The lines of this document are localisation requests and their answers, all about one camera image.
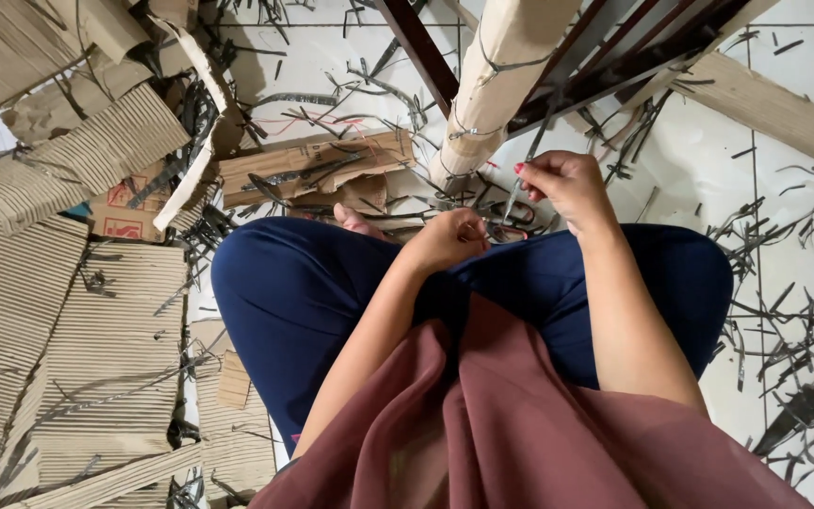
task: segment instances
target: red symbol on cardboard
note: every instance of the red symbol on cardboard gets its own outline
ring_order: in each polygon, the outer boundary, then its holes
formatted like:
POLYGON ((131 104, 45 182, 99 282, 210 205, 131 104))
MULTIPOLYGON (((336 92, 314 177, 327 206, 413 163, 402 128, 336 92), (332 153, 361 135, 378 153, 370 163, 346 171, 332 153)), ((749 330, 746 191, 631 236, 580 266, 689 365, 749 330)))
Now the red symbol on cardboard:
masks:
POLYGON ((113 219, 106 217, 106 226, 103 235, 106 237, 133 238, 139 240, 143 233, 141 221, 128 221, 127 219, 113 219))

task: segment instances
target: hand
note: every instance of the hand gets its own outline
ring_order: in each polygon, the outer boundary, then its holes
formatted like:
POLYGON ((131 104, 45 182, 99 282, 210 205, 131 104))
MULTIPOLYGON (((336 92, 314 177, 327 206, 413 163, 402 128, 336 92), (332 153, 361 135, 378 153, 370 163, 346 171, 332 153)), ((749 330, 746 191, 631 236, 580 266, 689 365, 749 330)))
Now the hand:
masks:
POLYGON ((514 171, 523 179, 521 189, 529 191, 531 200, 548 197, 574 236, 617 226, 595 157, 549 150, 517 164, 514 171))
POLYGON ((394 260, 423 276, 443 271, 491 247, 486 225, 470 208, 442 212, 426 223, 394 260))

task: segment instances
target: brown cloth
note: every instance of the brown cloth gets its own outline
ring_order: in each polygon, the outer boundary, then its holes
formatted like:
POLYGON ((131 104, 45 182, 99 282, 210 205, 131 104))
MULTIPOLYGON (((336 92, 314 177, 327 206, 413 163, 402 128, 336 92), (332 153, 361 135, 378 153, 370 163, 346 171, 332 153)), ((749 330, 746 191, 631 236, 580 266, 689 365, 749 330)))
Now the brown cloth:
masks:
POLYGON ((564 384, 527 323, 473 295, 458 376, 437 320, 408 332, 251 508, 806 508, 683 405, 564 384))

